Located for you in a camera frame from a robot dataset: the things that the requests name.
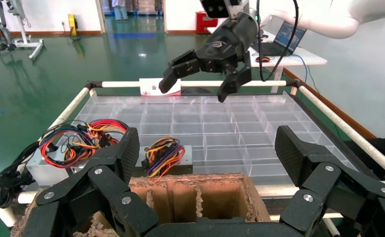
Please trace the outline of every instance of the legs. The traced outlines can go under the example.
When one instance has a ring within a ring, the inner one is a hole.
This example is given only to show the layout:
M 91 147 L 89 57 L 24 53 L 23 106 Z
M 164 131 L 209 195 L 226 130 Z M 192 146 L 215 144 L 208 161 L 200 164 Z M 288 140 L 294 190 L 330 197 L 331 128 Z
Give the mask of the legs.
M 128 20 L 126 7 L 125 6 L 121 6 L 120 10 L 121 10 L 121 14 L 123 15 L 123 19 L 124 20 Z
M 115 20 L 117 20 L 117 21 L 122 20 L 121 6 L 115 6 L 114 7 L 114 14 L 115 14 Z
M 115 6 L 114 7 L 115 19 L 117 21 L 127 20 L 127 11 L 125 6 Z

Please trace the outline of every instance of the yellow device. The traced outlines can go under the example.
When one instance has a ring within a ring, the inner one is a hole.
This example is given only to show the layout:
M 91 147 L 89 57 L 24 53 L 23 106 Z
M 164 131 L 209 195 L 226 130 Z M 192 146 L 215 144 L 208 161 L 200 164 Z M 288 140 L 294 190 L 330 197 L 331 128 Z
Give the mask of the yellow device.
M 68 14 L 69 29 L 71 29 L 71 37 L 77 37 L 77 21 L 74 14 Z

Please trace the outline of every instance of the white desk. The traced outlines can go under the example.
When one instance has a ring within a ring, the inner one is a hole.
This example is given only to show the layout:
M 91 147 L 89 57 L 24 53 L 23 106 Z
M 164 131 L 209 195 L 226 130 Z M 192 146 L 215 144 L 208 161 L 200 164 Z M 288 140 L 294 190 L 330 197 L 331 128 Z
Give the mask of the white desk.
M 217 27 L 209 27 L 207 30 L 211 33 L 213 33 Z M 274 41 L 275 35 L 271 34 L 270 32 L 264 31 L 264 35 L 268 35 L 268 38 L 263 39 L 263 42 L 269 42 Z M 259 67 L 259 63 L 257 63 L 255 60 L 259 56 L 259 54 L 253 49 L 249 48 L 249 53 L 251 55 L 251 66 L 253 68 Z M 313 53 L 310 53 L 309 51 L 297 47 L 294 51 L 294 54 L 299 55 L 303 60 L 305 61 L 306 65 L 325 65 L 328 61 L 324 58 L 321 58 Z M 262 63 L 263 67 L 274 67 L 276 63 L 279 60 L 279 56 L 276 57 L 269 57 L 270 61 L 267 63 Z M 281 60 L 280 64 L 278 65 L 277 69 L 274 73 L 274 80 L 281 80 L 281 76 L 283 73 L 283 68 L 285 66 L 303 66 L 302 60 L 297 56 L 285 56 Z M 277 93 L 278 87 L 273 86 L 271 89 L 271 93 Z

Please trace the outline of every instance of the cardboard box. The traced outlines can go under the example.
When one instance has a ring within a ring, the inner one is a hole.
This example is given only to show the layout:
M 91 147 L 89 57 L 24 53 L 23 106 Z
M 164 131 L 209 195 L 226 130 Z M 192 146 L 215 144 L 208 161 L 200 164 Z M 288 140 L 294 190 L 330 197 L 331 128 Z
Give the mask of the cardboard box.
M 132 178 L 129 186 L 158 214 L 160 224 L 196 222 L 197 217 L 243 217 L 247 222 L 270 221 L 265 204 L 252 181 L 243 174 L 168 175 L 158 182 L 156 180 Z M 74 236 L 117 236 L 99 212 L 89 221 L 91 225 L 88 224 L 85 230 Z

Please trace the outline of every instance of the robotic arm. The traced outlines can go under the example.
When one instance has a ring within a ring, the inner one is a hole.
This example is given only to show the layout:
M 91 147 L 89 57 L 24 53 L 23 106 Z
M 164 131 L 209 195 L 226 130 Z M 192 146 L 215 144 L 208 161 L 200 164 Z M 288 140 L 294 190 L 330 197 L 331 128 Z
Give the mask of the robotic arm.
M 260 1 L 261 26 L 272 16 L 295 24 L 292 0 Z M 256 12 L 249 9 L 249 0 L 201 0 L 201 4 L 209 17 L 227 20 L 203 48 L 192 49 L 169 62 L 159 89 L 166 93 L 177 79 L 199 71 L 222 73 L 226 79 L 217 95 L 223 102 L 227 95 L 238 92 L 242 85 L 252 80 L 247 49 L 258 33 Z M 334 39 L 348 38 L 355 34 L 360 24 L 385 18 L 385 0 L 298 0 L 298 5 L 297 27 Z M 237 70 L 239 62 L 245 66 Z

